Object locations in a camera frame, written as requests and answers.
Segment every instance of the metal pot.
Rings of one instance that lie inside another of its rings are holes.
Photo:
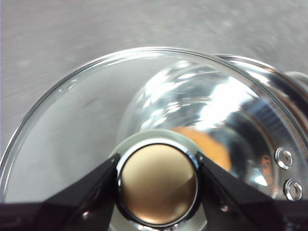
[[[234,55],[149,47],[104,56],[65,77],[27,114],[1,159],[0,199],[44,201],[125,138],[160,128],[186,136],[271,198],[305,200],[307,86],[304,74]],[[121,216],[114,211],[111,230],[129,229]]]

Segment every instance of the gray surface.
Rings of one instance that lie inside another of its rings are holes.
[[[308,73],[307,0],[3,0],[1,13],[1,153],[47,89],[114,51],[185,47]]]

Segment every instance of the orange object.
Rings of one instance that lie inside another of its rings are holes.
[[[175,127],[172,129],[195,142],[201,151],[215,164],[226,171],[231,169],[231,160],[228,150],[221,143],[214,140],[211,136],[188,127]]]

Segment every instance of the gold button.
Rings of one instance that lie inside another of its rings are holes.
[[[165,225],[181,218],[196,195],[197,178],[186,154],[164,144],[136,151],[121,172],[123,203],[139,220]]]

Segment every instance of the clear glass lid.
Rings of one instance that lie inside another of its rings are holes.
[[[305,141],[266,86],[217,56],[140,48],[81,67],[37,102],[2,157],[1,200],[43,201],[105,161],[126,137],[154,128],[189,137],[272,197],[285,198],[290,176],[307,187]],[[281,147],[292,153],[287,171],[275,162]]]

